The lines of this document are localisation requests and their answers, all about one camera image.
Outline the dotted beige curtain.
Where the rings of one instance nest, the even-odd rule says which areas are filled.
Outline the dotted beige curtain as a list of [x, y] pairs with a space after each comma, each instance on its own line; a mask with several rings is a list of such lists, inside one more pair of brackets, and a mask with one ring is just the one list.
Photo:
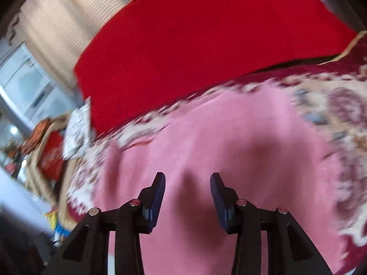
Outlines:
[[13, 30], [51, 78], [71, 92], [79, 57], [98, 31], [131, 0], [27, 0]]

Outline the silver refrigerator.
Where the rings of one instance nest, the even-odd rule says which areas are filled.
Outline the silver refrigerator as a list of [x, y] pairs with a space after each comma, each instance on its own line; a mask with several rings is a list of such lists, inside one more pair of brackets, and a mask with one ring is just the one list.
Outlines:
[[25, 44], [20, 44], [1, 62], [1, 96], [30, 129], [45, 118], [72, 112], [77, 107]]

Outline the red sofa throw blanket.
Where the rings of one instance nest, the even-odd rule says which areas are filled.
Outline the red sofa throw blanket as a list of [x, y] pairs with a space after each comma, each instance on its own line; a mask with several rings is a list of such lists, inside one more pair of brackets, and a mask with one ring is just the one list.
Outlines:
[[320, 0], [133, 0], [75, 73], [103, 133], [241, 75], [337, 55], [355, 36]]

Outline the orange patterned folded cloth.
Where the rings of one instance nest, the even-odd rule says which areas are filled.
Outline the orange patterned folded cloth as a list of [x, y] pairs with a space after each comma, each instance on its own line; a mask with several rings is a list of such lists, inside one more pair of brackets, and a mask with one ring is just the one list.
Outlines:
[[52, 119], [45, 118], [34, 127], [30, 137], [23, 143], [20, 148], [23, 155], [28, 155], [32, 150], [37, 148], [51, 124]]

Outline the red gift box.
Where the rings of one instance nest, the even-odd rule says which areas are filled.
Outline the red gift box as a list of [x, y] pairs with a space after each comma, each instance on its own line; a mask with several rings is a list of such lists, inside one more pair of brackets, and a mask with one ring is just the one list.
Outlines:
[[52, 132], [37, 163], [42, 175], [48, 180], [58, 182], [64, 170], [62, 158], [64, 138], [59, 132]]

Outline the pink corduroy jacket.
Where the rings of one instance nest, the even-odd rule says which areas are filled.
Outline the pink corduroy jacket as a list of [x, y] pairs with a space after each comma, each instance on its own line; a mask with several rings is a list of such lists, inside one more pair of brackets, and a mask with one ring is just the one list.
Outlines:
[[229, 274], [236, 238], [220, 227], [210, 176], [257, 207], [283, 207], [329, 265], [342, 265], [336, 232], [338, 155], [299, 116], [283, 90], [224, 91], [173, 112], [157, 134], [120, 147], [111, 142], [93, 204], [111, 210], [137, 197], [162, 172], [166, 188], [157, 227], [141, 237], [147, 274]]

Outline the white crackle pattern pillow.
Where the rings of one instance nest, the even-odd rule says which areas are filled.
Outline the white crackle pattern pillow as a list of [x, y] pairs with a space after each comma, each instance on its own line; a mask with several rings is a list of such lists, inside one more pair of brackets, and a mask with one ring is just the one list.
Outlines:
[[84, 157], [92, 144], [91, 98], [69, 116], [65, 129], [62, 157], [72, 160]]

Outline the floral plush seat blanket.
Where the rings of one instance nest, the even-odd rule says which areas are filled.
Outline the floral plush seat blanket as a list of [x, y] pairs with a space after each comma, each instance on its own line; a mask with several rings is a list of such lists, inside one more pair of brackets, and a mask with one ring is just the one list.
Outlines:
[[171, 114], [205, 97], [233, 91], [253, 93], [271, 85], [287, 93], [297, 114], [310, 123], [339, 157], [341, 173], [336, 182], [335, 225], [342, 239], [341, 267], [335, 274], [352, 270], [366, 253], [366, 32], [360, 32], [336, 59], [322, 65], [295, 66], [267, 71], [215, 86], [176, 103], [135, 118], [119, 130], [94, 142], [77, 164], [62, 189], [59, 221], [71, 230], [96, 207], [93, 194], [111, 142], [120, 147], [159, 133]]

